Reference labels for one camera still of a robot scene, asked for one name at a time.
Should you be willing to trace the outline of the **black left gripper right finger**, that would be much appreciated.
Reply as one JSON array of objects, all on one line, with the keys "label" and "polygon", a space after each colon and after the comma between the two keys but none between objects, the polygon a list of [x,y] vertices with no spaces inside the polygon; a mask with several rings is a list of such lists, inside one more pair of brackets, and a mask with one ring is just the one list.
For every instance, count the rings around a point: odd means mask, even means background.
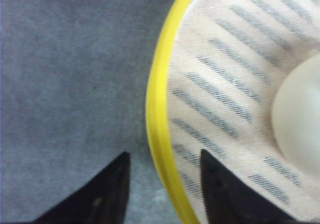
[{"label": "black left gripper right finger", "polygon": [[244,184],[204,149],[200,152],[200,163],[209,223],[299,223]]}]

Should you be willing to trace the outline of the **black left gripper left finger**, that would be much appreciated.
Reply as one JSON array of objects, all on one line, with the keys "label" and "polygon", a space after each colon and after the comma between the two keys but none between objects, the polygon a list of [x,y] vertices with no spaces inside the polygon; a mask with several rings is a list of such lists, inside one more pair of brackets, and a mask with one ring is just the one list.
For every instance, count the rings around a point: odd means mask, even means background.
[{"label": "black left gripper left finger", "polygon": [[87,184],[32,223],[124,223],[130,154],[121,153]]}]

